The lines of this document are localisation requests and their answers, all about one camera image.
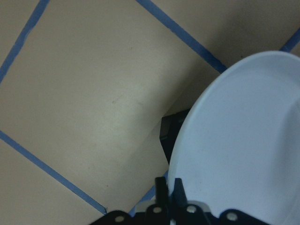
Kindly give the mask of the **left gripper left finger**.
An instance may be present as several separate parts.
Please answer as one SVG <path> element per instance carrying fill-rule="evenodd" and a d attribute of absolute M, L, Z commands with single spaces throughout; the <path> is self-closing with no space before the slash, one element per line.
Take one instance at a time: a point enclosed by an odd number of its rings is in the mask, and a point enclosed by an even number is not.
<path fill-rule="evenodd" d="M 165 177 L 155 178 L 155 212 L 163 212 L 169 206 L 168 186 Z"/>

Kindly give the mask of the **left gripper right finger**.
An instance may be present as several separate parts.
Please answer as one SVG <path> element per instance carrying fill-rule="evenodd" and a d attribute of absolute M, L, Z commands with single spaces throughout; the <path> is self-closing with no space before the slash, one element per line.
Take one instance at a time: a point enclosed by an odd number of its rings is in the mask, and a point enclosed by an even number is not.
<path fill-rule="evenodd" d="M 176 178 L 174 182 L 174 204 L 176 206 L 185 206 L 187 204 L 185 190 L 180 178 Z"/>

